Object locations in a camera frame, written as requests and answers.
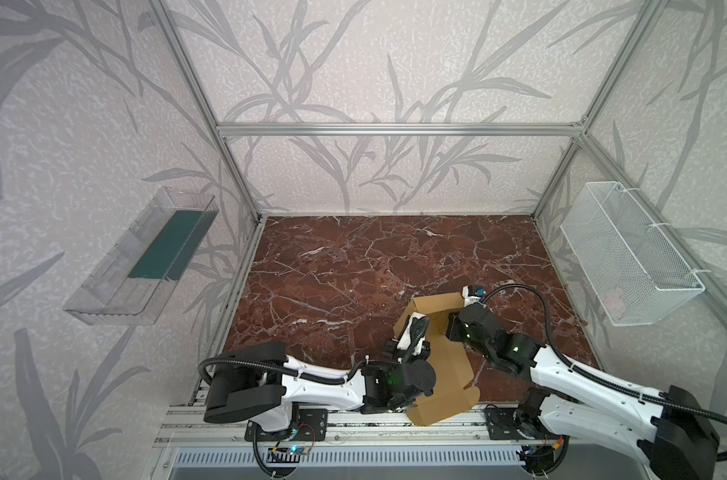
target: black cable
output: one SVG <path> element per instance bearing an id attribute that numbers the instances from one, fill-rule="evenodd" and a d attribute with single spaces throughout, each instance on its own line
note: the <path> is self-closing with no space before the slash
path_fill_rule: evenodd
<path id="1" fill-rule="evenodd" d="M 407 348 L 406 352 L 401 357 L 401 363 L 408 363 L 409 360 L 411 360 L 411 356 L 414 354 L 414 349 L 416 349 L 417 344 L 422 339 L 422 337 L 425 336 L 425 333 L 427 332 L 427 325 L 430 323 L 430 319 L 426 316 L 423 316 L 421 318 L 418 318 L 414 321 L 417 323 L 416 331 L 414 332 L 414 335 L 412 335 L 411 342 L 409 343 L 409 347 Z"/>
<path id="2" fill-rule="evenodd" d="M 345 377 L 337 377 L 337 378 L 328 378 L 325 376 L 318 376 L 313 375 L 312 373 L 302 372 L 300 373 L 298 370 L 290 369 L 285 366 L 279 366 L 274 365 L 272 363 L 267 362 L 259 362 L 257 360 L 242 360 L 237 359 L 234 357 L 229 356 L 214 356 L 210 359 L 205 359 L 203 362 L 198 364 L 198 375 L 200 375 L 200 378 L 206 382 L 207 385 L 211 385 L 212 378 L 211 375 L 209 375 L 209 372 L 206 371 L 206 368 L 208 366 L 212 365 L 237 365 L 237 366 L 247 366 L 256 370 L 262 370 L 264 372 L 273 372 L 273 373 L 280 373 L 281 375 L 288 375 L 292 377 L 299 377 L 302 380 L 307 380 L 309 382 L 315 382 L 315 383 L 321 383 L 323 385 L 343 385 L 344 383 L 347 383 L 349 379 L 352 379 L 355 374 L 358 372 L 358 370 L 361 368 L 361 366 L 366 365 L 367 363 L 372 364 L 379 364 L 379 365 L 397 365 L 395 362 L 390 362 L 388 360 L 361 360 L 358 362 L 347 374 Z"/>
<path id="3" fill-rule="evenodd" d="M 278 448 L 278 446 L 280 445 L 280 443 L 281 443 L 281 440 L 278 440 L 275 443 L 275 446 L 272 447 L 272 450 L 270 450 L 270 458 L 272 458 L 272 461 L 275 462 L 275 463 L 288 463 L 288 462 L 284 462 L 283 460 L 281 460 L 280 458 L 278 458 L 278 456 L 275 454 L 275 449 Z"/>
<path id="4" fill-rule="evenodd" d="M 542 296 L 541 293 L 539 293 L 539 290 L 535 289 L 533 286 L 524 285 L 522 283 L 508 283 L 506 285 L 499 286 L 492 290 L 490 293 L 487 293 L 482 299 L 481 303 L 486 303 L 489 298 L 491 298 L 492 295 L 495 295 L 498 292 L 501 292 L 502 290 L 508 289 L 508 288 L 522 288 L 524 290 L 529 290 L 530 292 L 533 292 L 536 294 L 536 296 L 539 297 L 540 301 L 542 302 L 542 307 L 545 311 L 545 336 L 547 336 L 547 341 L 550 344 L 550 348 L 555 353 L 555 356 L 561 360 L 564 365 L 567 366 L 570 370 L 573 370 L 577 372 L 578 374 L 582 375 L 583 377 L 592 380 L 593 382 L 598 383 L 601 386 L 604 386 L 608 389 L 615 390 L 616 392 L 623 393 L 627 396 L 638 398 L 638 392 L 633 389 L 628 389 L 627 387 L 624 387 L 622 385 L 618 385 L 614 382 L 611 382 L 607 379 L 600 378 L 599 376 L 588 372 L 587 370 L 581 369 L 579 366 L 575 365 L 566 355 L 561 353 L 560 349 L 555 345 L 555 335 L 552 331 L 552 325 L 550 324 L 550 309 L 548 308 L 547 300 L 545 300 L 545 297 Z M 656 396 L 651 396 L 647 394 L 642 394 L 641 398 L 639 400 L 642 400 L 644 402 L 654 403 L 656 405 L 660 405 L 663 407 L 670 407 L 675 410 L 679 410 L 681 412 L 690 413 L 692 415 L 701 416 L 704 418 L 709 418 L 710 420 L 714 420 L 719 423 L 723 423 L 724 425 L 727 425 L 727 416 L 721 415 L 720 413 L 711 412 L 710 410 L 704 410 L 703 408 L 696 408 L 691 406 L 685 406 L 680 405 L 675 402 L 671 402 L 670 400 L 667 400 L 665 398 L 660 398 Z M 727 450 L 724 452 L 718 453 L 716 456 L 716 462 L 723 462 L 727 460 Z"/>
<path id="5" fill-rule="evenodd" d="M 251 449 L 254 452 L 254 458 L 256 459 L 256 464 L 260 467 L 260 470 L 265 473 L 265 475 L 270 475 L 270 478 L 286 478 L 287 476 L 294 473 L 294 470 L 296 470 L 296 467 L 291 469 L 291 472 L 288 472 L 286 475 L 281 475 L 278 473 L 277 470 L 270 470 L 265 463 L 262 461 L 262 457 L 260 456 L 259 448 L 256 446 L 256 429 L 254 429 L 254 439 L 251 443 Z"/>
<path id="6" fill-rule="evenodd" d="M 569 450 L 569 436 L 563 435 L 562 437 L 563 437 L 563 442 L 561 443 L 561 446 L 558 448 L 558 450 L 560 451 L 559 456 L 553 461 L 553 464 L 551 466 L 549 466 L 543 470 L 538 470 L 538 471 L 529 470 L 526 467 L 524 467 L 523 469 L 526 472 L 531 473 L 531 475 L 534 475 L 537 477 L 544 477 L 544 476 L 547 476 L 549 473 L 551 473 L 556 468 L 558 468 L 560 466 L 560 464 L 563 462 L 563 459 L 566 458 L 566 452 Z M 552 448 L 550 446 L 548 446 L 548 447 L 550 448 L 550 450 L 548 450 L 547 452 L 525 454 L 524 458 L 544 457 L 544 456 L 550 455 L 553 452 L 556 452 L 555 448 Z"/>
<path id="7" fill-rule="evenodd" d="M 563 463 L 563 459 L 566 458 L 566 452 L 569 450 L 569 436 L 564 435 L 563 436 L 563 444 L 561 445 L 560 449 L 561 454 L 555 459 L 555 462 L 553 463 L 553 466 L 545 470 L 545 473 L 543 475 L 537 475 L 536 473 L 534 475 L 537 475 L 539 477 L 544 477 L 545 475 L 548 475 L 550 472 L 558 468 L 561 463 Z"/>

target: wallpaper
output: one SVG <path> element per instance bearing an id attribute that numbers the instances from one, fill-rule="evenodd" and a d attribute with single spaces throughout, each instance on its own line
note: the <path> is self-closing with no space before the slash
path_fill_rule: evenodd
<path id="1" fill-rule="evenodd" d="M 614 326 L 561 233 L 585 182 L 605 180 L 589 154 L 579 153 L 537 220 L 601 367 L 658 389 L 679 386 L 705 408 L 727 415 L 727 332 L 704 301 L 695 298 L 653 325 Z M 727 446 L 727 427 L 714 425 Z M 717 464 L 714 478 L 727 480 L 727 462 Z"/>
<path id="2" fill-rule="evenodd" d="M 668 6 L 591 135 L 727 288 L 727 1 Z"/>
<path id="3" fill-rule="evenodd" d="M 590 134 L 727 288 L 727 0 L 669 2 Z M 727 414 L 727 334 L 699 300 L 648 336 L 615 338 L 618 363 L 642 362 L 660 381 L 712 379 L 710 408 Z"/>
<path id="4" fill-rule="evenodd" d="M 271 214 L 530 214 L 567 142 L 255 137 L 230 149 L 258 206 Z"/>
<path id="5" fill-rule="evenodd" d="M 642 1 L 168 4 L 220 122 L 573 122 Z M 526 214 L 565 144 L 229 141 L 271 214 Z"/>
<path id="6" fill-rule="evenodd" d="M 137 478 L 253 230 L 143 2 L 0 2 L 0 478 Z M 220 213 L 153 326 L 62 308 L 161 186 Z"/>

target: red marble surface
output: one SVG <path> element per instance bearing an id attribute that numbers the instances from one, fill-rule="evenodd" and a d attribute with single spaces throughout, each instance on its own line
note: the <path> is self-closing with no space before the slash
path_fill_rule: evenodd
<path id="1" fill-rule="evenodd" d="M 535 286 L 547 298 L 557 343 L 595 365 L 531 218 L 527 216 L 323 216 L 267 221 L 226 350 L 281 340 L 317 365 L 349 368 L 379 356 L 413 296 L 464 285 Z M 537 298 L 507 290 L 489 305 L 508 330 L 545 338 Z M 526 382 L 469 352 L 482 401 L 517 401 Z"/>

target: green mat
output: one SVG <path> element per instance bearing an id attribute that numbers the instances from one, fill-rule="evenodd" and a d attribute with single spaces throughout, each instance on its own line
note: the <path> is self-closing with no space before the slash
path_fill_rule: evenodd
<path id="1" fill-rule="evenodd" d="M 174 212 L 128 277 L 178 281 L 215 216 L 216 212 L 202 210 Z"/>

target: cardboard box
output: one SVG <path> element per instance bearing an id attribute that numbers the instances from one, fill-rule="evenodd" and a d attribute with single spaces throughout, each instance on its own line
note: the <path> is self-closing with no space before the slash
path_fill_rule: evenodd
<path id="1" fill-rule="evenodd" d="M 449 313 L 459 312 L 465 301 L 459 293 L 418 296 L 412 299 L 393 327 L 398 338 L 412 313 L 430 318 L 425 340 L 430 342 L 427 362 L 435 370 L 435 388 L 431 396 L 416 399 L 415 406 L 407 410 L 407 417 L 418 426 L 432 425 L 444 418 L 462 413 L 478 403 L 481 391 L 477 386 L 465 389 L 473 380 L 473 368 L 467 358 L 465 346 L 446 338 Z"/>

